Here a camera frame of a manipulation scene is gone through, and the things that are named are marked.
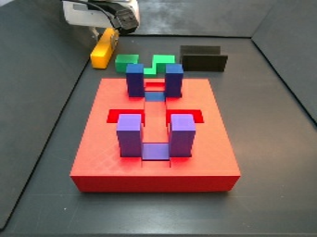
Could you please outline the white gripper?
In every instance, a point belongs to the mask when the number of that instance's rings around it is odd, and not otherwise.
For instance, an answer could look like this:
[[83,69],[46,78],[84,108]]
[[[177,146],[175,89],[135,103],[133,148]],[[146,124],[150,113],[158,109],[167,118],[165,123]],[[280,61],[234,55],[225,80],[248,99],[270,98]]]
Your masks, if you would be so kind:
[[129,8],[141,25],[138,0],[62,0],[64,18],[78,26],[110,28],[114,13]]

